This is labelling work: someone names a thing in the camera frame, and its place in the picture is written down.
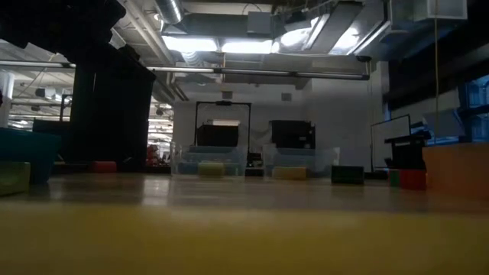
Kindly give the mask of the red wooden cube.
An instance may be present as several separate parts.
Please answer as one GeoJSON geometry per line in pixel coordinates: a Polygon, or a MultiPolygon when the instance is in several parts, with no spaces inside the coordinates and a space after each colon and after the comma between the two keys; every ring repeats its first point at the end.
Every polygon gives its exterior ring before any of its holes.
{"type": "Polygon", "coordinates": [[[426,190],[425,170],[400,170],[400,187],[408,190],[426,190]]]}

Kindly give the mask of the grey tilted panel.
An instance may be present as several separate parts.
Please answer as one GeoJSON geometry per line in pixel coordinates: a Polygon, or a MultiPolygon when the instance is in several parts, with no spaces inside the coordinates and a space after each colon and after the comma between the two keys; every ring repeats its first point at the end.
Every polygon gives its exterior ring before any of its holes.
{"type": "Polygon", "coordinates": [[[433,133],[434,138],[465,135],[465,128],[458,115],[458,110],[454,108],[426,113],[423,115],[423,122],[433,133]]]}

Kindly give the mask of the white ceiling box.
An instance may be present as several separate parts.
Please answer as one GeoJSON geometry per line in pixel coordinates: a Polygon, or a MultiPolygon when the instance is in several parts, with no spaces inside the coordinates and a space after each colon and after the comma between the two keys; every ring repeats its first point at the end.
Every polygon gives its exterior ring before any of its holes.
{"type": "Polygon", "coordinates": [[[467,0],[413,0],[413,20],[466,20],[467,0]]]}

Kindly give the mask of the silver ventilation duct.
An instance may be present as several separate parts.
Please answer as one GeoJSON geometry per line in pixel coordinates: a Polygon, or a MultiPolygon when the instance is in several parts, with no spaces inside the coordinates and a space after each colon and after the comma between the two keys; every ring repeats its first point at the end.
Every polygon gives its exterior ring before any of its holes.
{"type": "Polygon", "coordinates": [[[178,24],[183,20],[184,10],[180,0],[154,0],[157,12],[165,24],[178,24]]]}

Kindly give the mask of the black background monitor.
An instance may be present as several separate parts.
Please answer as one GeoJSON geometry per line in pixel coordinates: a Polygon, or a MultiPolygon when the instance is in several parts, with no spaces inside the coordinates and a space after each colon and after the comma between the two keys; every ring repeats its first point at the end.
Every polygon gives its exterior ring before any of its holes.
{"type": "Polygon", "coordinates": [[[238,126],[201,125],[197,129],[196,144],[209,147],[236,147],[238,126]]]}

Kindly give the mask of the window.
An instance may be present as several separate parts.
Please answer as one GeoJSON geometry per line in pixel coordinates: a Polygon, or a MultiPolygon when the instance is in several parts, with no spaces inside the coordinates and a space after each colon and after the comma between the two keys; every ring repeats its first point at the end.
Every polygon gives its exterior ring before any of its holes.
{"type": "Polygon", "coordinates": [[[489,142],[489,75],[463,83],[458,94],[458,114],[465,130],[460,142],[489,142]]]}

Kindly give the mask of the clear plastic bin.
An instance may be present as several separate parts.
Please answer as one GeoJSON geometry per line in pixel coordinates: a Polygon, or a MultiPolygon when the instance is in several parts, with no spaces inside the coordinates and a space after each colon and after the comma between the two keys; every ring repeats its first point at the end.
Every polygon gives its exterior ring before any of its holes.
{"type": "Polygon", "coordinates": [[[338,166],[340,148],[278,148],[267,144],[262,150],[264,175],[272,178],[279,168],[301,168],[307,179],[330,178],[332,167],[338,166]]]}
{"type": "Polygon", "coordinates": [[[209,147],[209,146],[183,146],[172,144],[170,148],[170,167],[173,176],[199,176],[180,175],[176,172],[178,163],[241,163],[247,166],[248,148],[243,146],[237,147],[209,147]]]}

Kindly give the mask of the black background box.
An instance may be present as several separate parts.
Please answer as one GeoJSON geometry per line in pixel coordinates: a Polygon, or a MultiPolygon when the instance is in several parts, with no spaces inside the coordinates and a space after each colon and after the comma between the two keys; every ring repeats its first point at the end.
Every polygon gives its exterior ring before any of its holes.
{"type": "Polygon", "coordinates": [[[315,149],[316,127],[311,121],[270,121],[271,142],[277,148],[315,149]]]}

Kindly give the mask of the green two-by-four lego brick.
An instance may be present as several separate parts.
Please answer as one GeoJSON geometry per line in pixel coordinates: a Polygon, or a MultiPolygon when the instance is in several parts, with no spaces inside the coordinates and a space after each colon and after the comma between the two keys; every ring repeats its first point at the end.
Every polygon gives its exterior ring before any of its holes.
{"type": "Polygon", "coordinates": [[[335,184],[364,184],[364,168],[356,166],[332,166],[331,181],[335,184]]]}

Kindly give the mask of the red wooden block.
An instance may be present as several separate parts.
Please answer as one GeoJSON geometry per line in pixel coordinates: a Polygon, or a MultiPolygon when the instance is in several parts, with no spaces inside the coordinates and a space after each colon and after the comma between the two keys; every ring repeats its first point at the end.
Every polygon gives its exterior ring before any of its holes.
{"type": "Polygon", "coordinates": [[[93,173],[116,173],[117,163],[114,161],[93,161],[89,165],[89,169],[93,173]]]}

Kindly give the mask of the light green arch block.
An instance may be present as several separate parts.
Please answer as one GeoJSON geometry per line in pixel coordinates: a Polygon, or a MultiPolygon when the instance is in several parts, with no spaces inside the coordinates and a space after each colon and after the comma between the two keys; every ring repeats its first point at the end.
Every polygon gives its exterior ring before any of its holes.
{"type": "Polygon", "coordinates": [[[0,196],[26,193],[30,186],[31,164],[0,161],[0,196]]]}

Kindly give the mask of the grey ceiling unit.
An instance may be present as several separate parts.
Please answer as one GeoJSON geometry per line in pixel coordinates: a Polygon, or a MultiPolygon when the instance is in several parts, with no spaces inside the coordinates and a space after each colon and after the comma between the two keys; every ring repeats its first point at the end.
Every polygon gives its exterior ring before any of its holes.
{"type": "Polygon", "coordinates": [[[262,12],[262,11],[248,12],[247,33],[250,35],[271,34],[270,12],[262,12]]]}

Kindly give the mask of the teal wooden block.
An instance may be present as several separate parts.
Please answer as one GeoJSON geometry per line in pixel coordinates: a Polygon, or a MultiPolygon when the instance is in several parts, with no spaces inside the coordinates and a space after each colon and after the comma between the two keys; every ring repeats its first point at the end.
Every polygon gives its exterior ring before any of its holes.
{"type": "Polygon", "coordinates": [[[176,172],[180,175],[196,175],[199,170],[198,163],[178,163],[176,172]]]}

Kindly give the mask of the orange translucent bin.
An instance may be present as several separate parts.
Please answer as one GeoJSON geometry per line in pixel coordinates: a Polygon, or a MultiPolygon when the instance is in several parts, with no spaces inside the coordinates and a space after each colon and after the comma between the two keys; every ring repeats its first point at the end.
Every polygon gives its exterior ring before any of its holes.
{"type": "Polygon", "coordinates": [[[423,148],[431,193],[489,201],[489,142],[423,148]]]}

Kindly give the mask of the grey ceiling pipe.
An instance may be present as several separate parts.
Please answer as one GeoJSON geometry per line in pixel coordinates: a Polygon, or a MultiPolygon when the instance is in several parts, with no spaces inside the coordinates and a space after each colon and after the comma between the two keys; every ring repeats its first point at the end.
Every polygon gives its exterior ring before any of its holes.
{"type": "Polygon", "coordinates": [[[201,74],[233,74],[233,75],[253,75],[253,76],[280,76],[293,78],[311,78],[311,79],[340,79],[340,80],[359,80],[366,81],[370,79],[369,74],[354,73],[330,73],[330,72],[297,72],[297,71],[280,71],[280,70],[250,70],[235,69],[222,67],[186,67],[186,66],[147,66],[147,69],[154,72],[165,73],[201,73],[201,74]]]}

